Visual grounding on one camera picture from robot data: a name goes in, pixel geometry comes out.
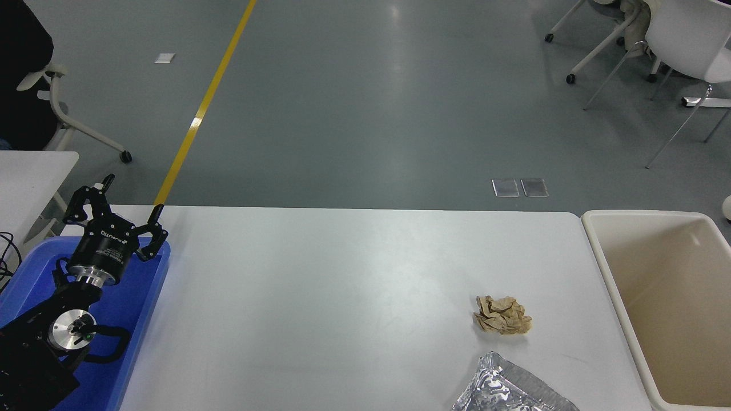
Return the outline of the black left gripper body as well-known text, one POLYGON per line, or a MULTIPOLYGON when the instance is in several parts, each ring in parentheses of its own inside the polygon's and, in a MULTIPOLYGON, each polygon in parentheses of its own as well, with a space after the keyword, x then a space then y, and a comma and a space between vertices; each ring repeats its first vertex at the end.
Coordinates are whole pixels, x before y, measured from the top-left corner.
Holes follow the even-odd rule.
POLYGON ((121 217, 100 217, 89 221, 67 262, 68 274, 80 276, 94 269, 106 273, 105 283, 120 283, 131 255, 139 247, 134 229, 134 223, 121 217))

